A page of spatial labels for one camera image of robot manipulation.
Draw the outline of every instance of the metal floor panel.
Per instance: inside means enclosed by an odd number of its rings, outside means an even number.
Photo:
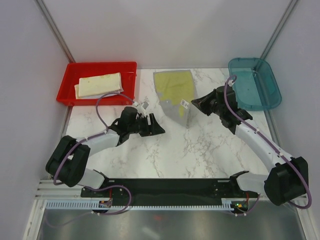
[[[59,225],[85,210],[45,210]],[[39,240],[304,240],[297,211],[260,201],[248,216],[218,211],[135,210],[114,216],[86,215],[64,227],[42,223]]]

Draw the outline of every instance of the label sticker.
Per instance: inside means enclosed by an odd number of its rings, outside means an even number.
[[[185,109],[188,109],[189,108],[189,103],[186,101],[186,100],[184,100],[184,99],[182,99],[181,100],[181,106],[182,107],[184,107]]]

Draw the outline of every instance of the white marble table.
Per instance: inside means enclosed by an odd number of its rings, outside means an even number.
[[[218,116],[206,116],[192,107],[189,128],[186,129],[164,115],[155,91],[153,73],[166,70],[138,70],[135,87],[135,99],[149,103],[148,113],[154,113],[166,133],[149,137],[131,135],[121,146],[90,157],[87,168],[101,171],[110,178],[228,178],[243,170],[267,174],[261,160],[243,141],[222,126]],[[223,85],[229,76],[226,68],[191,69],[191,72],[198,97]],[[100,106],[99,111],[106,123],[111,124],[123,108]],[[270,135],[264,113],[250,114]],[[84,137],[103,129],[94,106],[75,106],[66,134]]]

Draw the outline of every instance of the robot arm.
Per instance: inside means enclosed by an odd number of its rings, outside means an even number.
[[[95,134],[95,137],[88,138],[85,144],[79,144],[84,138],[75,139],[68,135],[64,136],[47,162],[45,170],[54,176],[67,153],[78,144],[63,164],[58,173],[58,179],[68,187],[82,185],[99,189],[105,176],[100,172],[86,168],[90,156],[104,149],[123,144],[129,139],[130,134],[140,134],[141,137],[147,137],[165,133],[153,113],[144,115],[138,113],[136,108],[126,106],[121,117],[112,123],[108,131]]]
[[[306,189],[298,175],[280,155],[290,160],[308,184],[308,164],[306,160],[302,157],[292,157],[259,130],[253,117],[247,111],[238,108],[236,94],[230,86],[227,86],[226,98],[231,109],[243,121],[257,129],[260,132],[259,134],[230,112],[224,99],[224,86],[214,89],[204,97],[192,100],[191,103],[208,116],[212,113],[218,115],[222,125],[242,139],[262,160],[269,172],[269,175],[253,174],[248,171],[236,173],[230,177],[230,180],[234,181],[234,185],[242,191],[267,195],[270,201],[277,206],[305,194]],[[276,153],[264,138],[271,142],[279,153]]]

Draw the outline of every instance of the cable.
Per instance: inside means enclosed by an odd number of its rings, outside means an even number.
[[[106,132],[108,132],[109,127],[108,127],[108,125],[106,124],[106,122],[102,119],[102,117],[100,116],[100,113],[99,113],[99,110],[98,110],[98,106],[99,106],[99,103],[100,103],[101,99],[105,98],[105,97],[108,96],[108,95],[121,95],[121,96],[126,97],[127,99],[129,99],[131,102],[133,102],[133,103],[135,102],[135,101],[133,101],[130,97],[128,97],[128,96],[126,96],[126,95],[124,95],[124,94],[122,94],[122,93],[120,93],[120,92],[108,92],[108,93],[106,93],[106,94],[103,94],[101,97],[99,97],[99,99],[96,101],[96,104],[95,104],[95,111],[96,111],[96,114],[97,114],[98,118],[100,119],[100,121],[101,121],[101,122],[103,123],[103,125],[105,126]],[[58,169],[56,170],[55,175],[54,175],[54,177],[53,177],[53,184],[56,185],[56,186],[63,184],[62,182],[57,182],[57,179],[58,179],[58,176],[59,176],[59,174],[60,174],[60,171],[61,171],[63,165],[65,164],[65,162],[67,161],[68,157],[73,153],[73,151],[74,151],[80,144],[84,143],[84,142],[87,141],[87,140],[91,140],[91,139],[100,137],[100,136],[102,136],[102,135],[104,135],[104,134],[105,134],[105,132],[97,133],[97,134],[94,134],[94,135],[89,136],[88,138],[84,138],[84,139],[78,141],[78,142],[67,152],[67,154],[66,154],[66,155],[64,156],[64,158],[62,159],[62,162],[60,163],[60,165],[59,165]]]
[[[248,210],[250,209],[249,198],[246,199],[245,204],[246,204],[246,209],[247,209],[246,211],[242,210],[241,207],[239,207],[238,205],[236,206],[236,208],[237,208],[239,211],[243,212],[243,213],[247,213]]]
[[[100,116],[100,113],[99,113],[99,111],[98,111],[98,106],[99,106],[99,103],[100,103],[101,99],[105,98],[105,97],[108,96],[108,95],[120,95],[120,96],[123,96],[123,97],[127,98],[127,99],[130,100],[132,103],[135,103],[135,101],[133,101],[130,97],[122,94],[121,92],[108,92],[108,93],[106,93],[106,94],[103,94],[101,97],[99,97],[98,100],[96,101],[96,104],[95,104],[95,112],[96,112],[96,114],[98,115],[98,118],[100,119],[100,121],[101,121],[101,122],[103,123],[103,125],[105,126],[106,131],[109,130],[109,127],[108,127],[108,125],[106,124],[106,122],[102,119],[102,117]]]
[[[99,105],[101,99],[103,99],[104,97],[106,97],[106,96],[108,96],[108,95],[121,95],[121,96],[126,97],[127,99],[129,99],[131,102],[133,102],[133,103],[135,102],[135,101],[133,101],[130,97],[128,97],[128,96],[126,96],[126,95],[124,95],[124,94],[122,94],[122,93],[118,93],[118,92],[108,92],[108,93],[106,93],[106,94],[103,94],[103,95],[96,101],[95,111],[96,111],[96,114],[97,114],[98,118],[100,119],[100,121],[101,121],[101,122],[103,123],[103,125],[105,126],[106,132],[108,132],[109,127],[108,127],[108,125],[106,124],[106,122],[102,119],[102,117],[100,116],[100,113],[99,113],[99,110],[98,110],[98,105]],[[89,137],[87,137],[87,138],[84,138],[84,139],[78,141],[78,142],[67,152],[67,154],[66,154],[66,155],[64,156],[64,158],[62,159],[62,161],[61,161],[59,167],[57,168],[57,170],[56,170],[56,172],[55,172],[55,175],[54,175],[54,177],[53,177],[53,184],[56,185],[56,186],[63,184],[63,182],[57,182],[59,173],[60,173],[63,165],[64,165],[65,162],[67,161],[68,157],[73,153],[73,151],[74,151],[80,144],[82,144],[82,143],[84,143],[84,142],[86,142],[86,141],[88,141],[88,140],[91,140],[91,139],[100,137],[100,136],[106,134],[106,132],[105,132],[105,131],[104,131],[104,132],[100,132],[100,133],[91,135],[91,136],[89,136]],[[101,189],[95,189],[95,188],[92,188],[92,187],[89,187],[89,186],[84,186],[84,187],[87,188],[87,189],[89,189],[89,190],[92,190],[92,191],[94,191],[94,192],[101,192],[101,191],[105,191],[105,190],[112,189],[112,188],[122,188],[122,189],[124,189],[124,190],[126,190],[126,191],[128,192],[128,194],[129,194],[129,201],[128,201],[128,203],[127,203],[127,205],[126,205],[125,207],[123,207],[121,210],[115,211],[115,212],[97,213],[98,215],[110,216],[110,215],[121,214],[121,213],[123,213],[124,211],[127,210],[127,208],[130,206],[130,204],[131,204],[131,202],[132,202],[132,194],[131,194],[131,192],[129,191],[129,189],[128,189],[127,187],[122,186],[122,185],[112,185],[112,186],[108,186],[108,187],[101,188]],[[90,213],[91,213],[91,212],[86,212],[86,213],[81,214],[81,215],[79,215],[79,216],[77,216],[77,217],[75,217],[75,218],[73,218],[73,219],[71,219],[71,220],[69,220],[69,221],[67,221],[67,222],[65,222],[65,223],[63,223],[63,224],[60,224],[60,225],[52,225],[52,224],[50,224],[50,223],[48,222],[48,219],[46,218],[46,216],[45,216],[45,218],[44,218],[44,221],[45,221],[46,224],[47,224],[49,227],[51,227],[51,228],[60,228],[60,227],[63,227],[63,226],[65,226],[65,225],[67,225],[67,224],[69,224],[69,223],[71,223],[71,222],[73,222],[73,221],[75,221],[75,220],[83,217],[83,216],[86,216],[86,215],[88,215],[88,214],[90,214]]]
[[[123,212],[125,212],[125,211],[127,210],[127,208],[130,206],[130,204],[131,204],[131,202],[132,202],[132,194],[131,194],[131,192],[129,191],[129,189],[128,189],[127,187],[122,186],[122,185],[112,185],[112,186],[104,187],[104,188],[101,188],[101,189],[94,189],[94,188],[88,187],[88,186],[86,186],[86,188],[89,189],[89,190],[95,191],[95,192],[101,192],[101,191],[105,191],[105,190],[113,189],[113,188],[122,188],[122,189],[126,190],[126,191],[128,192],[128,194],[129,194],[129,201],[128,201],[127,205],[124,206],[121,210],[115,211],[115,212],[97,213],[98,216],[100,216],[100,215],[110,216],[110,215],[121,214],[121,213],[123,213]],[[85,212],[85,213],[83,213],[83,214],[80,214],[80,215],[76,216],[75,218],[73,218],[73,219],[71,219],[71,220],[69,220],[69,221],[67,221],[67,222],[65,222],[65,223],[59,224],[59,225],[52,225],[51,223],[49,223],[48,218],[47,218],[47,216],[45,215],[45,216],[44,216],[44,222],[45,222],[50,228],[58,229],[58,228],[61,228],[61,227],[65,226],[65,225],[67,225],[67,224],[69,224],[69,223],[72,223],[72,222],[75,221],[75,220],[78,220],[79,218],[82,218],[82,217],[84,217],[84,216],[86,216],[86,215],[89,215],[89,214],[91,214],[91,213],[92,213],[91,211],[87,211],[87,212]]]
[[[82,217],[84,217],[84,216],[86,216],[86,215],[89,215],[89,214],[91,214],[91,212],[90,212],[90,211],[86,211],[85,213],[82,213],[82,214],[74,217],[73,219],[71,219],[71,220],[69,220],[69,221],[67,221],[67,222],[65,222],[65,223],[59,224],[59,225],[52,225],[50,222],[48,222],[47,215],[44,215],[44,222],[45,222],[50,228],[58,229],[58,228],[61,228],[61,227],[65,226],[65,225],[67,225],[67,224],[69,224],[69,223],[72,223],[73,221],[78,220],[79,218],[82,218]]]
[[[258,203],[258,201],[259,201],[259,199],[260,199],[260,196],[261,196],[261,195],[258,194],[258,197],[256,198],[256,200],[255,200],[252,208],[248,209],[248,211],[246,211],[246,212],[244,212],[244,213],[236,213],[236,214],[234,214],[233,212],[228,212],[228,211],[226,211],[225,213],[226,213],[226,214],[229,214],[229,215],[234,215],[234,216],[236,216],[236,217],[238,217],[238,216],[240,216],[240,217],[242,217],[242,216],[247,216],[247,214],[249,214],[251,211],[253,211],[253,210],[255,209],[255,207],[257,206],[257,203]]]
[[[249,203],[249,198],[250,198],[249,193],[246,191],[245,195],[246,195],[246,200],[245,200],[244,204],[248,204]]]
[[[299,179],[301,180],[302,182],[302,185],[304,186],[305,188],[305,191],[306,191],[306,194],[307,194],[307,197],[308,197],[308,203],[307,205],[305,206],[300,206],[300,205],[297,205],[295,203],[293,203],[292,201],[289,201],[289,203],[292,205],[292,206],[295,206],[296,208],[299,208],[299,209],[308,209],[310,208],[311,204],[312,204],[312,197],[311,197],[311,192],[310,192],[310,189],[308,187],[308,184],[306,183],[304,177],[301,175],[301,173],[298,171],[298,169],[283,155],[283,154],[280,154],[281,152],[278,150],[277,147],[275,147],[271,141],[269,141],[268,138],[266,138],[266,136],[264,136],[260,131],[257,131],[257,129],[252,126],[251,124],[249,124],[248,122],[244,121],[241,117],[239,117],[233,110],[232,108],[230,107],[229,103],[228,103],[228,99],[227,99],[227,86],[228,86],[228,83],[230,80],[233,80],[233,82],[235,82],[237,80],[237,76],[236,75],[232,75],[230,76],[226,82],[225,82],[225,85],[224,85],[224,91],[223,91],[223,96],[224,96],[224,101],[225,101],[225,104],[226,104],[226,107],[229,109],[229,111],[232,113],[232,115],[234,115],[239,121],[241,121],[242,123],[244,123],[245,125],[247,125],[249,128],[251,128],[253,131],[255,131],[275,152],[276,154],[278,154],[292,169],[293,171],[297,174],[297,176],[299,177]]]
[[[112,185],[112,186],[107,186],[107,187],[104,187],[104,188],[100,188],[100,189],[95,189],[95,188],[92,188],[92,187],[89,187],[89,186],[86,186],[85,188],[91,190],[91,191],[95,191],[95,192],[101,192],[101,191],[105,191],[105,190],[108,190],[108,189],[112,189],[112,188],[121,188],[121,189],[124,189],[127,191],[127,193],[129,194],[129,201],[127,203],[126,206],[124,206],[124,208],[122,208],[121,210],[119,211],[115,211],[115,212],[106,212],[106,213],[100,213],[99,215],[117,215],[117,214],[121,214],[123,213],[124,211],[127,210],[127,208],[130,206],[131,204],[131,201],[132,201],[132,194],[131,192],[129,191],[129,189],[125,186],[122,186],[122,185]]]

